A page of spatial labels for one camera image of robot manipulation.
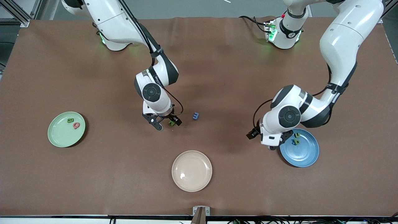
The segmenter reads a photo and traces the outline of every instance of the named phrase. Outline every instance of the floor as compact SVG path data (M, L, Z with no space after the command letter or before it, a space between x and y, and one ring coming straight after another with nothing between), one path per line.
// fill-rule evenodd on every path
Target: floor
M126 0L126 3L138 19L167 19L174 17L220 18L239 17L242 15L264 17L269 15L279 16L286 10L281 0ZM335 17L337 15L331 5L326 2L311 5L311 11L314 17ZM60 0L48 0L41 19L85 20L88 18L68 13L63 8ZM391 48L398 55L398 7L392 9L383 18L383 22ZM19 29L19 26L0 26L0 42L14 43ZM1 64L7 64L13 48L12 43L0 43Z

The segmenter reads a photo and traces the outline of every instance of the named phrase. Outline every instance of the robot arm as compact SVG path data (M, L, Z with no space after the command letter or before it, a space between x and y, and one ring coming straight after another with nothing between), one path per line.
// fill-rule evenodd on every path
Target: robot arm
M178 79L177 67L169 60L149 31L132 15L123 0L61 0L70 13L92 18L103 43L112 51L123 50L131 43L141 43L150 49L157 64L136 75L134 87L143 98L142 116L156 129L169 118L177 125L181 120L175 115L174 106L164 87Z
M277 149L292 135L291 130L300 122L307 128L316 128L329 118L335 102L347 88L355 71L360 45L373 30L384 10L380 0L347 0L338 4L339 15L320 40L320 50L331 77L321 98L313 97L298 86L285 86L272 100L271 111L247 135L250 139L260 133L262 144ZM285 35L275 37L275 43L289 43L289 40L285 40Z

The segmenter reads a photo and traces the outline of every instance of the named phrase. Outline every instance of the plate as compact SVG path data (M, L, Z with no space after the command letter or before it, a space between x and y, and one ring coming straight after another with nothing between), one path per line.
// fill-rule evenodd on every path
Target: plate
M174 160L172 176L184 191L196 192L210 182L213 169L207 156L199 151L186 151Z
M86 129L84 118L76 112L65 112L58 115L51 122L47 131L47 136L51 144L57 147L69 147L83 136Z
M319 156L319 145L315 137L308 131L300 128L293 129L293 135L280 146L283 158L296 167L309 167L316 162Z

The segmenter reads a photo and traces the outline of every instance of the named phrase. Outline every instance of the blue plate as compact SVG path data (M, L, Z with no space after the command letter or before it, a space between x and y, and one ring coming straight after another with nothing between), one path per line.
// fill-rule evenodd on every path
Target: blue plate
M295 133L299 133L300 136L296 138ZM293 135L280 146L280 149L283 158L296 167L309 167L319 156L319 145L315 137L300 128L293 129Z

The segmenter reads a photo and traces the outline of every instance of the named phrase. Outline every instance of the round black joint cover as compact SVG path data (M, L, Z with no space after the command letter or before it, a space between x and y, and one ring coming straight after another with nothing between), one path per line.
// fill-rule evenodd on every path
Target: round black joint cover
M284 128L292 128L300 123L300 111L293 106L285 106L279 112L279 124Z
M145 100L156 102L160 99L160 94L162 93L159 85L155 83L149 83L142 89L142 96Z

